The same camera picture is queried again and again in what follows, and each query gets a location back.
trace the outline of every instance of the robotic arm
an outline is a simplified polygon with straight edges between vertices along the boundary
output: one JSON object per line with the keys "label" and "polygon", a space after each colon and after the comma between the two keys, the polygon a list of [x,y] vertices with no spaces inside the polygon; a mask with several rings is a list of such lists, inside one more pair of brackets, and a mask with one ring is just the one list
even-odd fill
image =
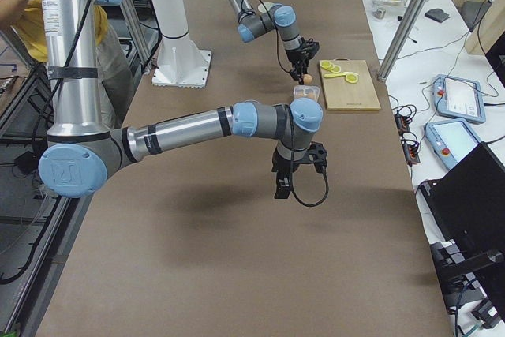
{"label": "robotic arm", "polygon": [[273,159],[276,198],[290,195],[291,175],[300,164],[314,164],[325,175],[326,152],[311,142],[323,111],[311,99],[290,106],[237,103],[111,132],[99,112],[92,1],[43,0],[54,125],[47,131],[50,147],[39,161],[39,174],[49,188],[66,197],[87,196],[146,155],[231,134],[279,141]]}
{"label": "robotic arm", "polygon": [[266,13],[256,14],[247,0],[229,0],[238,19],[238,33],[245,43],[277,29],[292,68],[291,77],[304,84],[309,61],[319,50],[319,43],[300,36],[292,7],[275,4]]}

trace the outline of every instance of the yellow shirt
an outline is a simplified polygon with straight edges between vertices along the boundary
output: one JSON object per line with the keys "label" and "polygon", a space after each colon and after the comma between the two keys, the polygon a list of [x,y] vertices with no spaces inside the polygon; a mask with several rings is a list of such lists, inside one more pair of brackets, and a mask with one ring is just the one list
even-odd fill
{"label": "yellow shirt", "polygon": [[[107,14],[100,6],[95,6],[96,44],[102,42],[107,33]],[[47,62],[46,36],[42,13],[42,1],[31,0],[24,11],[21,19],[13,25],[17,34],[21,37],[30,55],[39,62]]]}

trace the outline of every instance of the label sticker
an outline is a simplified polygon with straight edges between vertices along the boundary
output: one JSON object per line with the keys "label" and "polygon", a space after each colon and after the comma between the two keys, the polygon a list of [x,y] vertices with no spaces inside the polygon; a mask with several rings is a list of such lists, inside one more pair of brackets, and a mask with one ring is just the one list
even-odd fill
{"label": "label sticker", "polygon": [[61,36],[59,0],[42,0],[46,36]]}

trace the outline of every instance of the gray pants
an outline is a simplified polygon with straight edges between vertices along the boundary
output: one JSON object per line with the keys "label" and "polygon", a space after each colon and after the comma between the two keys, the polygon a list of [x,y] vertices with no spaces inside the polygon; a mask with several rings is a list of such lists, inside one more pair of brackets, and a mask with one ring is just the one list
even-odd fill
{"label": "gray pants", "polygon": [[107,34],[96,48],[96,56],[102,121],[109,128],[118,128],[125,120],[135,89],[128,61],[118,35],[110,24]]}

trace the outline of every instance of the clear plastic container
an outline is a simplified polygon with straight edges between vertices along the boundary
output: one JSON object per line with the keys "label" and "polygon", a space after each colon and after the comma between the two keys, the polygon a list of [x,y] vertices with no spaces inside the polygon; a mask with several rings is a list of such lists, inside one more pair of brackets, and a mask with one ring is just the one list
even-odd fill
{"label": "clear plastic container", "polygon": [[319,87],[298,85],[293,88],[293,99],[309,98],[317,101],[319,99]]}

